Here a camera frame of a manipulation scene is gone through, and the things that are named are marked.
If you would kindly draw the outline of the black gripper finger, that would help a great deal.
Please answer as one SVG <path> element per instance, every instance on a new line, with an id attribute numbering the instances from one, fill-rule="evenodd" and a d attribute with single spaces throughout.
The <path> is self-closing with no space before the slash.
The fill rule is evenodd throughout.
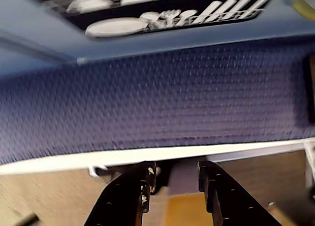
<path id="1" fill-rule="evenodd" d="M 140 226 L 149 211 L 150 194 L 156 188 L 156 163 L 144 161 L 126 170 L 107 185 L 85 226 Z"/>
<path id="2" fill-rule="evenodd" d="M 198 187 L 215 226 L 277 226 L 278 221 L 232 176 L 211 161 L 198 162 Z"/>

